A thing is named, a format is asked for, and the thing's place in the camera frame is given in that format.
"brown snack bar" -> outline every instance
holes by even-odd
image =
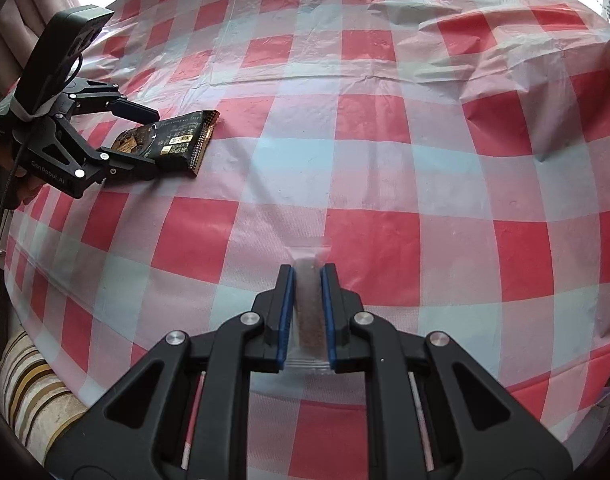
[[[219,115],[201,110],[125,130],[112,150],[151,158],[161,171],[190,170],[196,175]]]

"striped fabric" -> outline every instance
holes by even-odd
[[[18,439],[41,463],[54,440],[86,410],[24,330],[9,340],[0,361],[0,408]]]

